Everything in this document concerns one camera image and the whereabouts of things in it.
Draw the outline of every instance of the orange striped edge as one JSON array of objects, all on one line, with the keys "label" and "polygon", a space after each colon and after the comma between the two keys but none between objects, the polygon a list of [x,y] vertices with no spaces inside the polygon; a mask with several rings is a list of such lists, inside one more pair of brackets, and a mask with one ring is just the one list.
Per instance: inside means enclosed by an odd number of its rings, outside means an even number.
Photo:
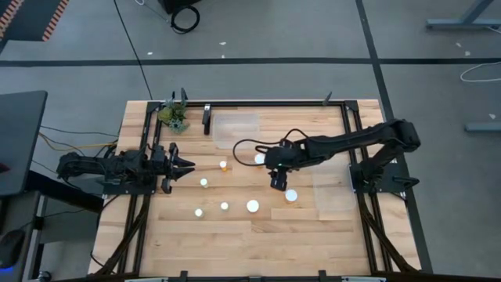
[{"label": "orange striped edge", "polygon": [[23,2],[24,0],[12,0],[7,6],[7,9],[5,9],[5,12],[0,16],[0,31],[2,33],[7,30],[7,27],[9,27]]},{"label": "orange striped edge", "polygon": [[61,16],[63,15],[64,10],[65,10],[66,6],[68,5],[68,2],[69,2],[69,0],[61,0],[59,2],[58,6],[56,8],[56,11],[54,11],[52,18],[50,19],[49,24],[45,28],[45,32],[44,32],[43,36],[41,37],[41,39],[43,41],[46,42],[50,39],[52,33],[56,29],[57,23],[61,19]]}]

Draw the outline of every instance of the desk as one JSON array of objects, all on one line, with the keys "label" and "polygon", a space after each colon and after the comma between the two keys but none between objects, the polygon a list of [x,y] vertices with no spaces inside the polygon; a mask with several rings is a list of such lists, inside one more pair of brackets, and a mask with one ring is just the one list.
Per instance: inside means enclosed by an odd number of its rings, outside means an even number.
[{"label": "desk", "polygon": [[[139,148],[146,104],[128,102],[117,152]],[[268,142],[279,140],[292,128],[302,129],[310,136],[344,134],[341,108],[320,105],[318,102],[317,107],[213,107],[212,118],[215,114],[257,113],[260,139]],[[377,100],[359,100],[358,105],[364,128],[383,121]],[[289,187],[299,197],[288,204],[283,193],[269,187],[265,168],[236,163],[231,150],[218,149],[210,136],[204,136],[202,106],[203,103],[200,107],[189,107],[186,116],[190,127],[181,135],[162,125],[160,144],[168,147],[170,142],[176,142],[179,156],[195,162],[196,171],[173,182],[170,195],[157,186],[150,202],[140,276],[178,277],[182,270],[187,270],[190,277],[316,276],[320,269],[330,276],[370,274],[357,207],[349,211],[319,211],[312,188],[314,169],[289,174]],[[350,123],[355,128],[352,116]],[[150,132],[155,124],[154,114]],[[299,137],[293,134],[290,139]],[[148,142],[153,142],[151,133]],[[370,146],[369,154],[379,148]],[[255,151],[238,151],[243,161],[254,159]],[[348,188],[348,154],[338,154],[334,160],[339,164],[332,172],[337,180],[334,185]],[[218,167],[220,161],[228,162],[227,172]],[[201,178],[208,179],[209,188],[200,186]],[[246,210],[251,199],[260,203],[255,214]],[[223,201],[229,203],[226,212],[219,208]],[[94,247],[94,256],[100,262],[110,257],[123,236],[128,203],[129,196],[121,196],[101,215]],[[407,262],[419,269],[404,201],[391,194],[379,194],[379,203],[388,238]],[[202,219],[194,215],[196,208],[204,210]],[[382,269],[375,236],[373,241]],[[133,243],[126,272],[132,269],[134,250]],[[98,269],[91,262],[89,272]]]},{"label": "desk", "polygon": [[26,232],[20,258],[0,281],[21,281],[38,276],[45,197],[100,212],[103,200],[70,188],[30,170],[47,92],[0,95],[0,162],[10,168],[0,173],[0,234],[23,226]]}]

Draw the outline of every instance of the green plant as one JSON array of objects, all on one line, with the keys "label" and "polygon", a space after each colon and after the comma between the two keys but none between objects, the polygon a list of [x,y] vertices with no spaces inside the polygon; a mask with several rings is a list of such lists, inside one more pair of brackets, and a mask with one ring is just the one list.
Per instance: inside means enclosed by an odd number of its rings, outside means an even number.
[{"label": "green plant", "polygon": [[174,102],[174,99],[169,99],[165,102],[165,108],[158,112],[158,119],[165,123],[174,133],[182,133],[189,124],[185,124],[186,119],[186,100],[181,103]]}]

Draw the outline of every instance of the table leg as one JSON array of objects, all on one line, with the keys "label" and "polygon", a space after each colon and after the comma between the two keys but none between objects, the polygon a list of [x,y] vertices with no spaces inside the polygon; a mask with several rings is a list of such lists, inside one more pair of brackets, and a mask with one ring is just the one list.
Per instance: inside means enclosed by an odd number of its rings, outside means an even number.
[{"label": "table leg", "polygon": [[492,4],[494,0],[477,0],[460,19],[433,19],[426,21],[427,28],[452,27],[452,28],[472,28],[472,27],[492,27],[499,28],[501,20],[478,19],[478,17]]},{"label": "table leg", "polygon": [[501,122],[470,122],[464,125],[466,132],[501,132]]}]

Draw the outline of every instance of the black floor stripe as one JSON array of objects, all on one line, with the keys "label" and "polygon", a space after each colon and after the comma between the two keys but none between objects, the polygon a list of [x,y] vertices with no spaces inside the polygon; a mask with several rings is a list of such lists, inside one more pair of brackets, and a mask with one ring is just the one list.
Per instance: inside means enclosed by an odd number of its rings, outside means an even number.
[{"label": "black floor stripe", "polygon": [[[202,66],[238,64],[366,64],[372,65],[449,65],[501,62],[501,58],[450,59],[369,59],[369,58],[235,58],[235,59],[158,59],[141,60],[143,66]],[[0,60],[0,67],[116,67],[138,66],[136,60]]]},{"label": "black floor stripe", "polygon": [[379,90],[381,106],[384,110],[384,116],[387,120],[393,118],[393,110],[391,109],[390,97],[384,83],[383,71],[377,59],[376,46],[374,45],[373,35],[370,33],[369,21],[367,20],[366,9],[363,6],[362,0],[356,0],[357,10],[359,11],[360,22],[362,23],[363,34],[366,37],[367,49],[369,50],[370,59],[372,62],[374,76],[376,77],[377,88]]},{"label": "black floor stripe", "polygon": [[[369,58],[236,58],[141,60],[143,66],[235,65],[235,64],[370,64]],[[138,66],[136,60],[0,60],[0,67],[110,67]]]},{"label": "black floor stripe", "polygon": [[449,59],[378,59],[379,64],[430,64],[430,65],[442,65],[442,64],[479,64],[479,63],[497,63],[501,62],[501,58],[449,58]]}]

